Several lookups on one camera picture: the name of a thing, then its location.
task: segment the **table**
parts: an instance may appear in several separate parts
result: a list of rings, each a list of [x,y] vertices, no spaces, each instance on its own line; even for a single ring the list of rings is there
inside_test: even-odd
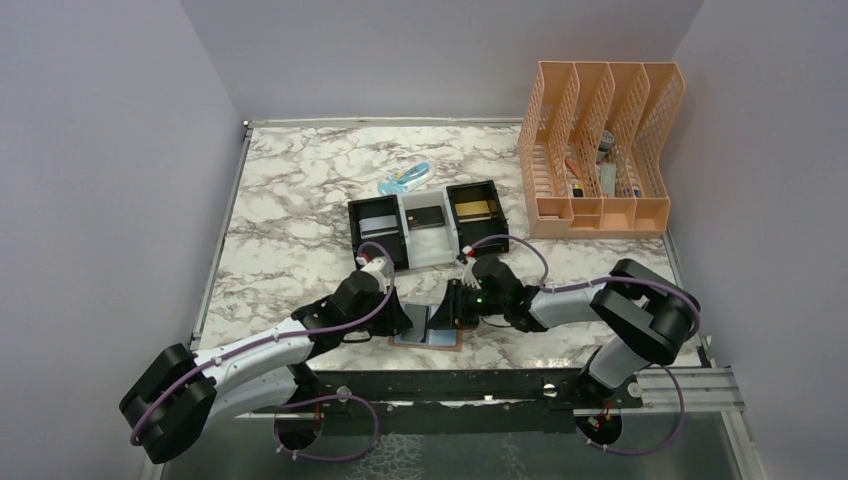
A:
[[[329,295],[353,270],[349,200],[377,196],[388,172],[429,160],[436,176],[421,188],[492,179],[510,233],[527,238],[518,161],[519,126],[284,127],[253,130],[200,348],[261,332],[297,307]],[[606,274],[633,258],[673,281],[665,245],[657,240],[532,240],[551,265],[548,284]],[[502,260],[525,283],[542,272],[538,259],[512,245]],[[401,272],[401,301],[440,303],[452,265]],[[490,319],[501,323],[498,317]],[[342,345],[310,360],[320,370],[580,367],[613,337],[600,322],[522,334],[481,324],[459,352],[389,346],[387,339]],[[700,365],[693,341],[676,366]]]

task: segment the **white marble surface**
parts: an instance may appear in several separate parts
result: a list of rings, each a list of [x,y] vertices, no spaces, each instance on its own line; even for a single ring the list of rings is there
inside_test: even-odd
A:
[[[298,306],[333,292],[352,271],[347,201],[377,196],[386,172],[436,165],[425,187],[492,179],[510,233],[527,237],[516,144],[519,127],[354,127],[254,130],[216,275],[201,348],[263,331]],[[551,265],[548,284],[601,276],[633,258],[672,279],[661,240],[533,240]],[[526,283],[541,273],[518,245],[502,256]],[[401,301],[440,303],[453,266],[402,272]],[[502,323],[498,317],[490,319]],[[602,323],[522,334],[481,324],[462,351],[391,347],[385,338],[342,345],[309,361],[316,369],[450,369],[582,366],[612,338]],[[684,345],[676,365],[698,365]]]

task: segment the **orange desk organizer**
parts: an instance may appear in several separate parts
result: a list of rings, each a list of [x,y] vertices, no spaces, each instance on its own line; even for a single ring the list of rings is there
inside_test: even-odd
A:
[[[659,157],[684,88],[674,63],[539,62],[518,138],[530,236],[661,236],[671,202]],[[595,163],[605,129],[614,197],[601,194]]]

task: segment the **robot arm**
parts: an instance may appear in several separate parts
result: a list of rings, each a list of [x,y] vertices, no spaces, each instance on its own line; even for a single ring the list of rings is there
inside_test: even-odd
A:
[[[632,260],[619,261],[610,275],[647,281],[654,287],[611,282],[552,293],[522,285],[495,257],[483,257],[470,269],[479,287],[451,280],[444,301],[427,327],[468,328],[481,316],[496,314],[504,315],[523,332],[604,321],[617,337],[595,352],[580,373],[579,385],[585,395],[598,401],[608,398],[646,366],[672,363],[694,321],[695,313],[668,293],[673,286]],[[295,310],[290,318],[265,332],[198,351],[194,356],[181,344],[162,351],[120,403],[127,422],[140,428],[138,442],[150,459],[154,463],[173,459],[220,419],[295,401],[299,392],[308,395],[309,389],[298,387],[312,372],[304,375],[298,369],[308,370],[303,362],[336,348],[347,333],[364,328],[371,336],[388,336],[411,328],[412,321],[394,289],[377,310],[389,290],[387,273],[388,262],[376,258],[353,272],[332,295]],[[657,284],[666,287],[656,288]],[[368,312],[376,313],[367,322],[336,328]],[[293,336],[307,330],[311,333]],[[248,348],[263,340],[267,341]],[[208,368],[192,375],[158,407],[151,408],[169,386],[205,364]],[[136,427],[145,414],[146,423]]]
[[[602,284],[563,291],[523,285],[493,256],[474,261],[470,271],[476,285],[448,287],[445,301],[431,319],[434,328],[450,324],[445,319],[457,315],[460,324],[474,325],[480,316],[502,314],[522,332],[603,321],[617,337],[595,352],[581,374],[581,389],[600,400],[609,398],[643,368],[674,362],[697,315],[680,295],[700,311],[691,295],[630,259],[616,263]]]
[[[289,401],[298,387],[293,366],[336,348],[350,331],[365,328],[372,336],[385,336],[410,328],[394,289],[386,299],[389,268],[384,258],[375,258],[351,273],[332,295],[244,340],[194,355],[182,344],[163,350],[119,405],[138,430],[138,444],[154,463],[171,460],[209,424]],[[378,310],[384,299],[388,301]],[[367,323],[338,328],[368,312],[375,314]],[[193,371],[197,373],[180,382]],[[181,385],[160,400],[175,383]]]

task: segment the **white wall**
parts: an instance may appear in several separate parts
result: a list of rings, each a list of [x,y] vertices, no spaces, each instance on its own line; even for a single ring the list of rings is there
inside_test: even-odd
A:
[[[848,3],[707,0],[664,152],[687,287],[771,479],[845,478]]]
[[[188,339],[243,129],[176,0],[0,2],[0,469],[137,478],[118,402]]]
[[[251,120],[524,115],[539,60],[668,60],[703,0],[182,0]]]

